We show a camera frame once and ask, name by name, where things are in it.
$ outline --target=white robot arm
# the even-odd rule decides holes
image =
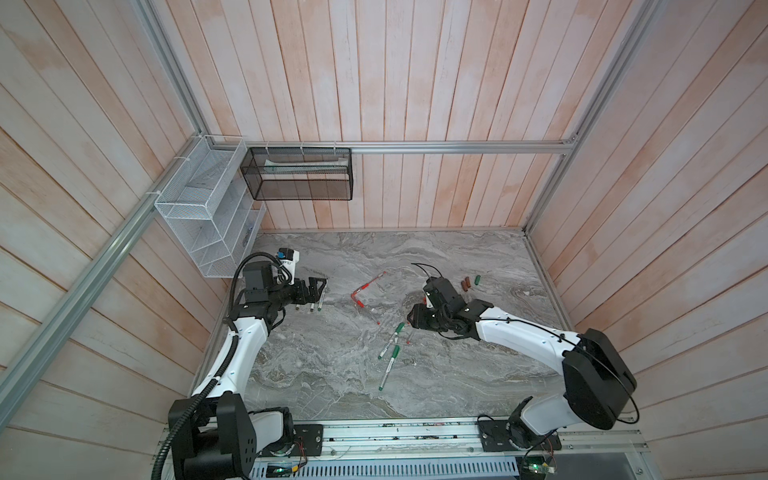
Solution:
[[[424,285],[425,303],[408,315],[414,328],[452,339],[476,339],[507,346],[537,359],[562,375],[564,392],[521,402],[510,415],[507,430],[520,449],[535,447],[554,430],[586,422],[611,429],[631,399],[637,381],[611,341],[601,332],[567,332],[507,313],[483,300],[466,303],[444,277],[431,276]]]

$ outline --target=green marker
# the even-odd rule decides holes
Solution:
[[[382,357],[386,354],[386,351],[389,349],[389,346],[392,345],[392,342],[397,343],[397,336],[400,334],[400,330],[406,326],[404,322],[401,322],[397,328],[395,329],[395,332],[392,334],[392,336],[389,337],[389,341],[384,345],[384,348],[382,349],[382,352],[379,354],[379,360],[382,359]]]
[[[384,372],[384,378],[382,379],[382,384],[379,385],[379,390],[384,390],[384,382],[386,382],[386,377],[389,376],[389,371],[392,370],[392,364],[395,362],[398,353],[400,353],[400,345],[395,345],[395,350],[392,352],[392,358],[389,359],[389,365],[386,366],[386,372]]]

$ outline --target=wood panel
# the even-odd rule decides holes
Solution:
[[[483,141],[570,137],[641,2],[249,0],[252,15],[246,0],[157,3],[225,134]],[[551,155],[365,156],[352,202],[269,202],[264,226],[520,227],[553,166]]]
[[[665,478],[768,469],[766,27],[765,2],[668,4],[531,235],[635,372]]]
[[[5,369],[193,128],[126,2],[2,2],[0,57]],[[225,290],[152,223],[0,434],[3,475],[145,478]]]
[[[46,452],[41,461],[41,452]],[[138,480],[151,470],[151,455],[8,428],[0,436],[0,468],[9,478],[115,478]]]

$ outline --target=gray marble tabletop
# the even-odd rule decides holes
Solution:
[[[322,311],[290,307],[259,352],[249,409],[288,406],[297,420],[508,415],[526,396],[562,389],[553,370],[506,347],[406,325],[379,391],[389,354],[377,356],[423,298],[425,275],[411,262],[438,267],[468,301],[559,328],[519,232],[266,233],[253,249],[280,247],[300,252],[296,276],[327,277],[328,287]],[[361,309],[350,293],[384,270],[358,295]],[[461,279],[475,275],[480,284],[463,293]]]

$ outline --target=black cable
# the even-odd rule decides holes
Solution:
[[[421,266],[420,264],[418,264],[418,263],[411,263],[411,265],[416,265],[418,268],[422,269],[422,272],[424,272],[424,274],[427,276],[427,278],[430,277],[429,273],[427,273],[427,271],[424,270],[424,267]]]
[[[278,323],[275,323],[274,325],[272,325],[272,328],[270,328],[270,332],[271,332],[272,330],[274,330],[274,329],[275,329],[275,327],[279,326],[279,325],[280,325],[280,324],[281,324],[281,323],[282,323],[282,322],[283,322],[283,321],[286,319],[286,309],[285,309],[285,307],[281,308],[281,309],[280,309],[280,310],[278,310],[278,311],[280,311],[280,312],[283,312],[283,318],[281,318],[281,319],[280,319],[280,321],[279,321]]]
[[[273,263],[275,263],[275,265],[278,266],[280,270],[285,271],[287,280],[281,283],[280,286],[285,285],[286,283],[289,283],[293,278],[290,271],[282,263],[280,263],[280,261],[277,258],[265,252],[252,253],[247,257],[243,258],[243,261],[240,262],[240,265],[237,266],[237,269],[235,270],[235,274],[232,276],[232,284],[230,285],[229,308],[227,310],[226,316],[222,319],[230,327],[230,330],[232,330],[235,333],[234,336],[232,337],[232,343],[230,344],[230,349],[227,352],[227,356],[224,357],[224,361],[219,366],[219,369],[216,371],[216,374],[214,375],[214,377],[208,382],[207,385],[205,385],[205,388],[203,388],[203,390],[194,397],[194,400],[192,401],[192,403],[190,403],[187,409],[184,410],[184,413],[181,414],[181,416],[176,421],[176,423],[174,423],[173,428],[170,429],[170,431],[168,432],[168,435],[165,438],[163,445],[160,447],[160,451],[157,453],[157,457],[155,458],[154,465],[152,466],[152,474],[150,477],[151,480],[161,480],[165,459],[168,457],[168,453],[170,452],[170,444],[176,438],[176,435],[179,434],[179,431],[184,426],[184,424],[186,424],[192,418],[192,415],[194,415],[194,413],[197,411],[197,407],[200,406],[203,400],[205,400],[208,397],[208,394],[210,394],[210,392],[217,385],[220,377],[227,370],[227,367],[230,365],[230,362],[232,361],[232,358],[235,355],[235,350],[237,350],[237,344],[240,341],[240,337],[238,336],[239,332],[237,331],[237,325],[235,325],[235,319],[231,318],[231,316],[234,312],[234,306],[235,306],[235,289],[237,288],[237,278],[240,276],[240,272],[243,270],[243,267],[245,266],[245,264],[256,257],[269,258],[270,260],[272,260]],[[245,289],[241,290],[237,294],[237,302],[240,302],[240,298],[244,293],[245,293]],[[283,320],[285,320],[285,309],[283,309]]]
[[[546,333],[549,333],[550,335],[556,336],[557,338],[559,338],[560,340],[562,340],[562,341],[564,341],[566,343],[570,343],[575,348],[578,348],[582,352],[584,352],[587,355],[589,355],[595,362],[599,363],[600,366],[602,366],[605,369],[606,372],[610,373],[619,382],[619,386],[621,386],[621,388],[624,390],[624,393],[627,394],[627,396],[629,397],[629,400],[632,402],[632,407],[634,408],[634,411],[637,413],[637,418],[635,418],[635,420],[632,420],[630,422],[628,422],[627,420],[619,419],[618,417],[616,418],[616,421],[617,422],[621,422],[621,423],[626,423],[627,425],[634,425],[635,423],[638,423],[640,421],[640,409],[637,407],[637,403],[634,401],[634,398],[632,398],[632,394],[629,393],[629,390],[627,390],[627,387],[624,386],[624,382],[621,381],[619,376],[616,375],[613,370],[608,368],[607,365],[602,363],[599,358],[597,358],[596,356],[592,355],[592,353],[588,352],[584,347],[579,346],[576,343],[573,343],[569,339],[566,339],[565,335],[563,335],[563,336],[557,335],[556,333],[554,333],[554,332],[552,332],[552,331],[550,331],[548,329],[545,329],[543,326],[536,325],[535,323],[531,323],[531,322],[526,322],[525,320],[521,320],[521,319],[507,318],[507,323],[509,323],[509,322],[520,322],[520,323],[524,323],[526,325],[535,326],[536,328],[538,328],[540,330],[544,330]]]
[[[275,258],[273,255],[270,255],[266,252],[254,252],[250,254],[249,256],[243,258],[243,261],[240,262],[240,265],[237,266],[237,270],[235,270],[235,274],[232,276],[232,285],[230,285],[230,301],[229,301],[229,309],[227,310],[227,318],[229,322],[227,324],[230,326],[230,329],[234,331],[234,319],[232,318],[232,314],[234,313],[234,307],[235,307],[235,289],[237,288],[237,279],[240,277],[240,272],[243,270],[243,267],[246,263],[251,261],[253,258],[256,257],[266,257],[270,260],[272,260],[272,263],[274,263],[278,269],[284,271],[286,273],[286,280],[282,282],[279,286],[283,286],[287,283],[290,283],[290,281],[293,279],[293,276],[290,274],[290,271],[283,265],[277,258]]]
[[[547,441],[547,439],[548,439],[549,437],[551,437],[551,436],[552,436],[552,434],[553,434],[553,433],[555,433],[556,431],[557,431],[557,429],[554,429],[554,430],[550,430],[550,431],[549,431],[549,433],[548,433],[547,435],[544,435],[544,438],[543,438],[543,439],[541,439],[541,441],[540,441],[539,443],[537,443],[536,445],[533,445],[531,448],[529,448],[529,449],[528,449],[528,451],[525,453],[525,455],[523,455],[523,459],[520,461],[520,463],[523,463],[523,462],[525,462],[525,458],[526,458],[526,457],[528,457],[528,454],[529,454],[529,453],[531,453],[531,452],[533,451],[533,449],[535,449],[536,447],[538,447],[538,446],[539,446],[539,445],[541,445],[542,443],[546,442],[546,441]]]
[[[487,419],[491,419],[493,422],[496,421],[496,419],[494,419],[493,417],[491,417],[487,413],[481,413],[480,415],[478,415],[478,418],[477,418],[477,420],[475,420],[475,422],[478,424],[478,429],[480,430],[480,433],[482,433],[483,435],[487,435],[487,436],[491,437],[496,442],[506,442],[507,438],[499,438],[498,436],[494,435],[493,431],[487,432],[487,431],[485,431],[485,429],[482,428],[482,425],[480,425],[480,418],[482,418],[482,417],[485,417]]]
[[[216,374],[208,382],[208,384],[205,385],[205,388],[200,393],[195,395],[194,399],[192,400],[192,403],[190,403],[187,409],[184,410],[184,413],[181,414],[181,416],[176,421],[176,423],[174,423],[173,428],[171,428],[170,432],[168,432],[168,436],[165,437],[163,446],[160,447],[160,451],[157,453],[157,457],[154,460],[154,465],[152,466],[152,476],[150,477],[151,480],[161,480],[161,477],[163,475],[163,466],[165,465],[165,459],[168,457],[168,453],[170,452],[170,444],[176,438],[176,435],[179,434],[182,427],[184,427],[184,425],[186,425],[186,423],[190,421],[190,419],[192,418],[192,415],[194,415],[194,413],[197,411],[197,407],[200,406],[203,400],[205,400],[208,397],[208,394],[218,384],[221,376],[227,370],[227,367],[230,365],[232,358],[235,356],[235,350],[237,350],[237,344],[239,341],[240,341],[240,337],[237,336],[237,334],[232,336],[232,343],[230,344],[230,349],[227,352],[227,356],[224,357],[224,361],[219,366],[219,369],[216,371]]]
[[[440,270],[437,270],[436,266],[430,265],[429,263],[413,263],[413,262],[411,262],[411,265],[423,265],[423,266],[428,266],[429,268],[434,268],[435,272],[437,272],[437,274],[439,276],[442,276],[442,273],[440,273]]]

